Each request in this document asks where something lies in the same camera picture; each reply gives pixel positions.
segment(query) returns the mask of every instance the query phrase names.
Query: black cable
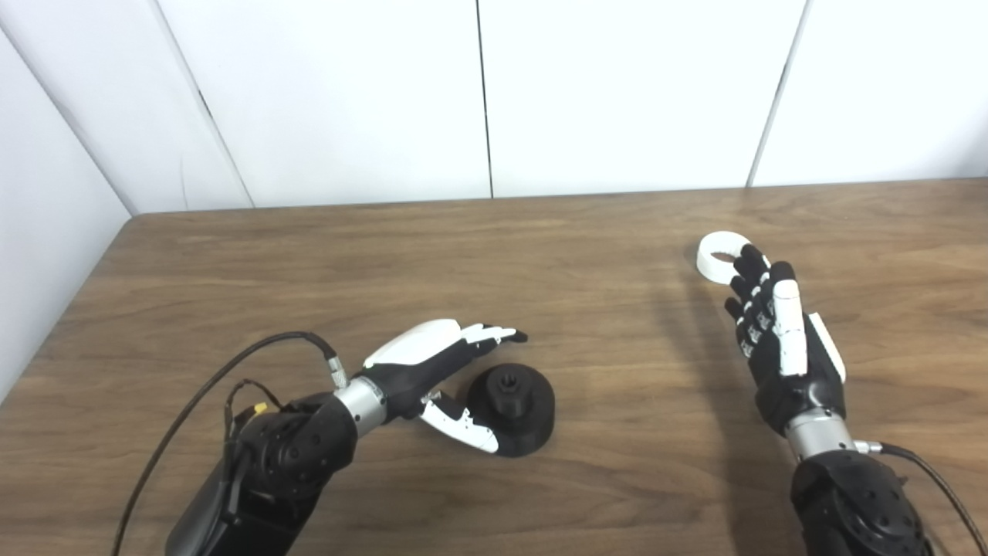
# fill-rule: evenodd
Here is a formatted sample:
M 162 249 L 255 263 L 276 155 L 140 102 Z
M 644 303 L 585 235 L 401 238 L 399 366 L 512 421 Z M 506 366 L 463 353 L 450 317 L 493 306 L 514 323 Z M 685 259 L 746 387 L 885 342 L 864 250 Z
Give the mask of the black cable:
M 120 556 L 121 546 L 124 544 L 126 527 L 130 522 L 130 515 L 133 513 L 133 509 L 137 505 L 137 499 L 140 497 L 140 492 L 144 489 L 144 485 L 150 478 L 151 472 L 154 471 L 154 466 L 157 465 L 158 460 L 161 459 L 161 455 L 164 453 L 165 448 L 168 447 L 168 443 L 171 442 L 172 437 L 175 436 L 175 433 L 178 432 L 179 427 L 182 426 L 182 423 L 184 423 L 189 417 L 192 410 L 196 408 L 196 405 L 198 405 L 206 394 L 212 390 L 212 387 L 215 386 L 216 383 L 226 376 L 227 373 L 233 370 L 233 367 L 239 365 L 241 361 L 249 357 L 252 353 L 262 347 L 287 339 L 304 339 L 305 341 L 315 345 L 322 351 L 323 357 L 327 361 L 336 357 L 336 351 L 329 345 L 329 343 L 312 332 L 282 332 L 280 334 L 268 336 L 250 345 L 230 359 L 228 363 L 223 365 L 218 371 L 209 377 L 209 380 L 207 380 L 206 383 L 199 388 L 199 391 L 192 396 L 186 406 L 179 412 L 178 416 L 175 417 L 175 420 L 172 421 L 171 426 L 168 427 L 165 435 L 161 438 L 161 441 L 158 442 L 158 447 L 154 449 L 154 452 L 151 453 L 151 457 L 147 460 L 147 465 L 144 466 L 144 471 L 141 472 L 140 477 L 137 479 L 137 484 L 134 485 L 133 491 L 130 493 L 130 498 L 126 502 L 126 506 L 123 507 L 123 515 L 121 515 L 120 524 L 117 526 L 117 535 L 114 537 L 114 545 L 110 551 L 111 556 Z
M 885 442 L 881 442 L 881 453 L 908 459 L 918 465 L 923 471 L 926 471 L 927 475 L 933 479 L 933 482 L 937 483 L 940 490 L 944 491 L 944 494 L 947 495 L 947 499 L 950 500 L 953 508 L 960 514 L 960 520 L 964 522 L 964 525 L 967 526 L 967 530 L 970 531 L 971 536 L 974 537 L 974 543 L 978 545 L 978 550 L 981 552 L 981 556 L 988 556 L 988 545 L 985 544 L 985 539 L 981 536 L 981 531 L 978 530 L 978 526 L 974 523 L 974 519 L 971 518 L 971 514 L 967 512 L 964 504 L 960 502 L 960 498 L 953 491 L 950 485 L 947 484 L 947 480 L 944 479 L 940 473 L 937 473 L 937 470 L 934 469 L 932 465 L 927 463 L 926 460 L 921 458 L 918 454 L 916 454 L 916 452 L 907 450 L 902 446 L 896 446 L 895 444 L 886 444 Z

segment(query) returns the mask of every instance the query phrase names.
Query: black base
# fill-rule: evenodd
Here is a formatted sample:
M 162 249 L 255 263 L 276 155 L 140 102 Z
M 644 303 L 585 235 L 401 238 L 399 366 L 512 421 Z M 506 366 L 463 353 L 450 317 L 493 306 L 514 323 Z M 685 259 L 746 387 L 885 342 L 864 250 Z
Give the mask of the black base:
M 501 456 L 521 457 L 538 450 L 555 425 L 555 394 L 549 381 L 517 363 L 481 373 L 470 385 L 466 407 L 474 422 L 494 431 Z

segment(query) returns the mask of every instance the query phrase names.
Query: wooden table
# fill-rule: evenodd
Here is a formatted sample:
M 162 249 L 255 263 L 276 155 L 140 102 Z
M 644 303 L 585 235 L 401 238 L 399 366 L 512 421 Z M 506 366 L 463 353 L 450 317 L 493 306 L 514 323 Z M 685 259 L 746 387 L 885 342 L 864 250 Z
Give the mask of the wooden table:
M 376 430 L 292 554 L 800 554 L 791 456 L 755 411 L 728 289 L 694 269 L 720 229 L 794 264 L 847 362 L 853 434 L 929 456 L 988 528 L 986 227 L 988 180 L 142 216 L 0 407 L 0 552 L 107 554 L 167 425 L 248 343 L 312 329 L 353 372 L 452 317 L 531 335 L 455 380 L 540 369 L 552 439 L 505 460 L 418 421 Z M 304 343 L 235 374 L 283 398 L 331 387 Z M 163 553 L 219 454 L 221 390 L 166 452 L 124 554 Z M 936 541 L 974 554 L 933 484 L 890 463 Z

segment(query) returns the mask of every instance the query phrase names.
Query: robotic hand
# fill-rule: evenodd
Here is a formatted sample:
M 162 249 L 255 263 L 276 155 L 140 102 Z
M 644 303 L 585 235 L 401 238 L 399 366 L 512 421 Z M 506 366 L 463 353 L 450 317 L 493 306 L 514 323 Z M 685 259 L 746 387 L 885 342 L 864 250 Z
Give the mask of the robotic hand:
M 807 315 L 786 262 L 752 244 L 734 260 L 724 304 L 757 385 L 762 419 L 799 461 L 790 498 L 809 556 L 929 556 L 923 525 L 893 471 L 852 440 L 844 419 L 846 372 L 819 315 Z
M 248 409 L 234 421 L 229 456 L 175 525 L 165 554 L 284 556 L 323 487 L 353 461 L 357 440 L 396 417 L 422 417 L 454 438 L 499 453 L 491 427 L 433 389 L 505 340 L 528 337 L 513 328 L 430 321 L 378 349 L 353 380 L 338 358 L 330 359 L 337 387 L 332 393 L 294 400 L 278 412 L 263 404 Z M 445 430 L 450 422 L 455 433 Z

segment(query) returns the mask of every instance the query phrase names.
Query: white wall panel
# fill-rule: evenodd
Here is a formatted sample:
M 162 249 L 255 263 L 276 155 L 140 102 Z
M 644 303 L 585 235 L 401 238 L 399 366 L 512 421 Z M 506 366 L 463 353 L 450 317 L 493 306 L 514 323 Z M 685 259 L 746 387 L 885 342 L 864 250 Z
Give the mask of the white wall panel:
M 480 0 L 495 196 L 744 185 L 801 0 Z
M 136 212 L 249 206 L 153 0 L 0 0 L 0 23 Z
M 814 2 L 756 185 L 988 173 L 988 2 Z
M 161 0 L 259 206 L 489 195 L 463 0 Z
M 0 34 L 0 399 L 127 218 Z

